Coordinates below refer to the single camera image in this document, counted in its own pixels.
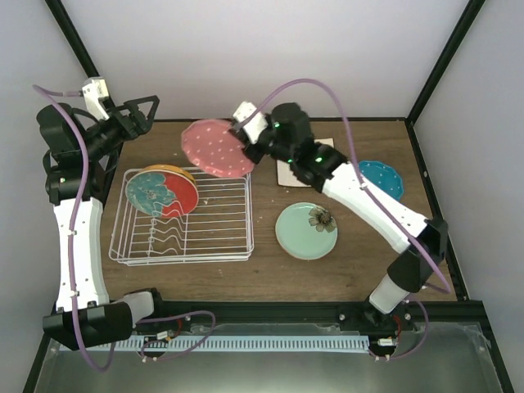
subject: white wall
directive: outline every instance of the white wall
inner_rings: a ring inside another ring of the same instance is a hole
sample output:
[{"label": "white wall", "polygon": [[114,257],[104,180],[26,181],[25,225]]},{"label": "white wall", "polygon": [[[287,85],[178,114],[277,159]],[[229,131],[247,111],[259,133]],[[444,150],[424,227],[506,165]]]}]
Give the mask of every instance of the white wall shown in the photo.
[{"label": "white wall", "polygon": [[47,150],[31,84],[81,86],[84,74],[43,1],[0,3],[0,391],[22,391],[59,285],[58,231],[44,190]]},{"label": "white wall", "polygon": [[524,391],[524,2],[486,2],[416,132],[468,290]]},{"label": "white wall", "polygon": [[[157,118],[229,116],[290,79],[333,86],[351,116],[404,116],[467,0],[65,0],[114,97],[158,94]],[[294,88],[312,116],[338,116]]]}]

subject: pink plate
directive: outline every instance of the pink plate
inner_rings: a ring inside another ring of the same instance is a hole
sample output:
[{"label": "pink plate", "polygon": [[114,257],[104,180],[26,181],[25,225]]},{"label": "pink plate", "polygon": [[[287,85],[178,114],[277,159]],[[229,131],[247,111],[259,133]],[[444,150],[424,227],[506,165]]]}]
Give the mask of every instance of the pink plate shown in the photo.
[{"label": "pink plate", "polygon": [[240,178],[255,165],[242,151],[242,143],[229,133],[225,120],[198,120],[182,133],[182,150],[187,158],[208,174]]}]

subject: scalloped blue plate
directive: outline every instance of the scalloped blue plate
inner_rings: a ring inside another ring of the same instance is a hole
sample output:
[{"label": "scalloped blue plate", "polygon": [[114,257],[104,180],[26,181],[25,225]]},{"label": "scalloped blue plate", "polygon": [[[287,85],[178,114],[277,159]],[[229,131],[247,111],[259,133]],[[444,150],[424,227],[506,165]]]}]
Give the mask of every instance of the scalloped blue plate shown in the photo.
[{"label": "scalloped blue plate", "polygon": [[404,185],[396,170],[381,161],[360,161],[359,169],[371,183],[400,201],[404,194]]}]

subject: black frame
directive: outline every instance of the black frame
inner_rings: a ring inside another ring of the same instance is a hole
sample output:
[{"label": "black frame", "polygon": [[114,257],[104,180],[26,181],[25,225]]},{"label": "black frame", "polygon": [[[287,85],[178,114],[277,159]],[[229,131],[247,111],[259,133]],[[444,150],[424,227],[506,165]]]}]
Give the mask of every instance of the black frame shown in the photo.
[{"label": "black frame", "polygon": [[[427,172],[424,157],[418,145],[417,136],[414,132],[414,125],[422,113],[424,107],[430,100],[430,97],[439,83],[442,75],[454,54],[458,50],[460,43],[463,41],[466,33],[474,22],[477,14],[482,8],[485,0],[469,0],[465,7],[463,14],[458,20],[453,33],[450,35],[447,44],[445,45],[439,59],[437,60],[433,70],[431,71],[422,91],[420,92],[413,109],[409,112],[407,118],[353,118],[352,121],[370,121],[370,120],[399,120],[404,121],[409,136],[409,141],[413,148],[413,153],[417,161],[418,169],[421,175],[422,183],[424,185],[427,199],[431,207],[431,212],[435,216],[441,216],[440,207],[436,198],[435,190],[431,184],[431,179]],[[67,11],[61,0],[46,0],[50,12],[56,19],[57,24],[61,28],[66,40],[71,49],[75,53],[80,65],[84,69],[88,77],[100,76],[97,67],[94,65],[88,50],[84,46],[73,22],[69,18]],[[108,100],[106,103],[109,106],[114,106],[113,101]],[[312,119],[330,121],[340,119]],[[157,120],[157,121],[183,121],[176,120]],[[104,204],[106,202],[111,183],[115,171],[112,170],[107,176],[104,187]],[[424,302],[427,308],[431,321],[435,322],[456,322],[456,323],[479,323],[482,333],[490,341],[490,355],[493,359],[497,374],[499,376],[500,384],[504,392],[514,392],[508,373],[504,366],[502,356],[499,352],[495,336],[491,330],[490,322],[487,318],[484,305],[481,301],[470,300],[468,290],[460,272],[459,263],[456,259],[452,243],[448,243],[446,253],[446,260],[451,274],[452,283],[457,296],[456,302],[437,301]],[[339,323],[340,314],[350,314],[355,307],[358,309],[361,302],[171,302],[164,303],[165,307],[169,309],[170,314],[182,314],[189,310],[208,309],[213,311],[217,319],[225,321],[226,323],[257,323],[257,322],[274,322],[274,323],[292,323],[298,321],[308,321],[311,323]],[[412,322],[422,322],[422,313],[416,305],[406,305],[406,310],[412,315]],[[350,321],[345,322],[346,330],[359,330],[361,328],[357,324]],[[29,372],[27,382],[25,384],[24,393],[34,392],[40,374],[43,360],[49,346],[50,339],[43,335],[43,339],[38,348],[33,366]]]}]

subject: flower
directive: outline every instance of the flower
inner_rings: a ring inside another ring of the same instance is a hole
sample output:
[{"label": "flower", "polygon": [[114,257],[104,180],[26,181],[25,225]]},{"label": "flower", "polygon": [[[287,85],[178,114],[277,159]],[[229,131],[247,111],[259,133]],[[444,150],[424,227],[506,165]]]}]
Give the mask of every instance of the flower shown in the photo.
[{"label": "flower", "polygon": [[309,219],[309,225],[316,227],[317,232],[322,232],[324,229],[329,233],[337,229],[337,222],[327,211],[321,206],[316,206],[309,211],[311,218]]},{"label": "flower", "polygon": [[141,212],[161,217],[162,209],[176,199],[174,192],[165,185],[165,176],[160,172],[144,172],[129,180],[125,195]]}]

